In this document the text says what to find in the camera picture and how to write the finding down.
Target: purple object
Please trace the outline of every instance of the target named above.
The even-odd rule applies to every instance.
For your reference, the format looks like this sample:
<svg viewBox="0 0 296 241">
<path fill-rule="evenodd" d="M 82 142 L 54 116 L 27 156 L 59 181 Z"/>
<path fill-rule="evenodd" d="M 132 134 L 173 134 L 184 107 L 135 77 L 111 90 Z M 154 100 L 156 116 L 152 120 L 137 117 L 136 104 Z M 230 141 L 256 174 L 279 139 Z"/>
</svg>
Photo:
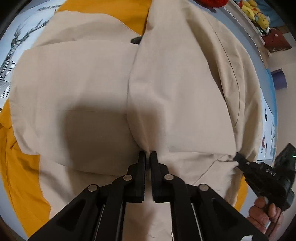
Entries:
<svg viewBox="0 0 296 241">
<path fill-rule="evenodd" d="M 275 90 L 280 90 L 283 88 L 287 88 L 287 81 L 282 69 L 275 70 L 271 72 L 272 78 L 274 80 L 274 88 Z"/>
</svg>

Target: metal screw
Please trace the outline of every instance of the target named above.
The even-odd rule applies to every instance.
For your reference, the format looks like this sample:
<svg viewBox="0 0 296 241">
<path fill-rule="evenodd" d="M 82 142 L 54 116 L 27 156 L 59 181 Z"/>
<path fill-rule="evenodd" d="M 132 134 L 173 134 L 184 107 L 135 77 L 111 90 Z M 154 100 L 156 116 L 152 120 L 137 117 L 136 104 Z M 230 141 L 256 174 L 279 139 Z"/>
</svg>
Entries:
<svg viewBox="0 0 296 241">
<path fill-rule="evenodd" d="M 97 187 L 96 185 L 94 185 L 94 184 L 91 184 L 91 185 L 88 186 L 87 189 L 88 189 L 90 192 L 94 192 L 95 190 L 98 189 L 98 187 Z"/>
<path fill-rule="evenodd" d="M 124 176 L 123 176 L 123 179 L 124 179 L 125 181 L 130 181 L 130 180 L 133 179 L 133 177 L 132 177 L 131 175 L 124 175 Z"/>
<path fill-rule="evenodd" d="M 174 176 L 172 174 L 167 174 L 167 175 L 164 176 L 164 178 L 166 180 L 170 181 L 170 180 L 173 180 L 174 179 Z"/>
<path fill-rule="evenodd" d="M 209 190 L 209 186 L 208 185 L 206 185 L 206 184 L 201 184 L 200 185 L 200 190 L 202 190 L 202 191 L 207 191 L 207 190 Z"/>
</svg>

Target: finger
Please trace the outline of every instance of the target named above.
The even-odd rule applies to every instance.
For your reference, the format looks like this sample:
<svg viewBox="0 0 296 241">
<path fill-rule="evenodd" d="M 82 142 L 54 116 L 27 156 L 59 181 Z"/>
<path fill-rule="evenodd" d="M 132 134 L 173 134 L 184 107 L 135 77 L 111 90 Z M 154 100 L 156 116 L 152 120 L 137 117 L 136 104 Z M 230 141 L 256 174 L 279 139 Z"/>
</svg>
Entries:
<svg viewBox="0 0 296 241">
<path fill-rule="evenodd" d="M 258 208 L 264 208 L 266 205 L 266 201 L 264 197 L 259 197 L 255 200 L 254 205 L 257 206 Z"/>
<path fill-rule="evenodd" d="M 275 240 L 275 237 L 276 237 L 276 233 L 278 232 L 278 230 L 280 229 L 281 225 L 279 224 L 275 224 L 275 226 L 271 226 L 270 228 L 273 228 L 271 234 L 268 235 L 268 239 L 270 241 L 273 241 Z"/>
<path fill-rule="evenodd" d="M 269 222 L 269 217 L 267 216 L 267 214 L 257 206 L 253 206 L 250 208 L 249 215 L 263 226 L 265 226 Z"/>
<path fill-rule="evenodd" d="M 268 216 L 271 222 L 282 225 L 284 220 L 284 215 L 279 207 L 276 207 L 274 203 L 269 205 Z"/>
<path fill-rule="evenodd" d="M 251 222 L 251 224 L 253 224 L 257 229 L 259 229 L 259 231 L 261 233 L 265 233 L 266 232 L 266 228 L 264 226 L 262 226 L 260 223 L 258 223 L 255 219 L 253 219 L 252 217 L 247 217 L 247 220 L 249 222 Z"/>
</svg>

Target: hand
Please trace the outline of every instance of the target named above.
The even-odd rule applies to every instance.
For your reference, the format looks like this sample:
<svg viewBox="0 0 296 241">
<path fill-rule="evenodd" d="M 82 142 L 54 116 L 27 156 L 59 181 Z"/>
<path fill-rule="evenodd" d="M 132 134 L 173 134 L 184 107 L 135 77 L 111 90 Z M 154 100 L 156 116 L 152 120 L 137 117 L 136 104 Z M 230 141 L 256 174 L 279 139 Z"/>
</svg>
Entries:
<svg viewBox="0 0 296 241">
<path fill-rule="evenodd" d="M 252 206 L 249 210 L 249 217 L 247 217 L 247 220 L 249 220 L 257 229 L 259 229 L 264 234 L 267 230 L 270 231 L 270 229 L 273 229 L 268 239 L 274 240 L 276 232 L 283 223 L 284 215 L 281 212 L 281 209 L 276 207 L 274 203 L 270 204 L 267 215 L 263 211 L 265 205 L 266 202 L 264 197 L 257 198 L 254 202 L 254 206 Z M 266 229 L 265 225 L 269 223 L 269 220 L 271 221 L 271 224 L 269 228 Z"/>
</svg>

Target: yellow fabric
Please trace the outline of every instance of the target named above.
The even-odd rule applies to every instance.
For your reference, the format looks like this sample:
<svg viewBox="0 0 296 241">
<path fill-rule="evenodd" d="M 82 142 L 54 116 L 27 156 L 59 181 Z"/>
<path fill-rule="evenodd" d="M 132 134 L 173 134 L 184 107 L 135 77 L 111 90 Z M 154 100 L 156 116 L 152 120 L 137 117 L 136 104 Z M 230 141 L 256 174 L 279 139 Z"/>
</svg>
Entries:
<svg viewBox="0 0 296 241">
<path fill-rule="evenodd" d="M 234 205 L 234 208 L 238 212 L 242 209 L 242 205 L 244 204 L 248 193 L 248 184 L 246 183 L 245 179 L 245 176 L 242 176 L 239 186 L 239 192 L 237 194 L 237 202 Z"/>
<path fill-rule="evenodd" d="M 136 33 L 144 33 L 152 0 L 68 0 L 58 11 L 109 14 Z M 39 185 L 39 156 L 20 151 L 13 134 L 8 101 L 0 113 L 0 172 L 5 190 L 26 234 L 31 236 L 49 220 L 50 206 Z M 239 211 L 247 195 L 241 181 L 235 208 Z"/>
<path fill-rule="evenodd" d="M 50 205 L 39 185 L 39 156 L 23 154 L 13 135 L 9 103 L 0 114 L 0 172 L 10 203 L 26 234 L 49 220 Z"/>
<path fill-rule="evenodd" d="M 119 19 L 136 33 L 143 35 L 152 0 L 68 0 L 59 12 L 105 13 Z"/>
</svg>

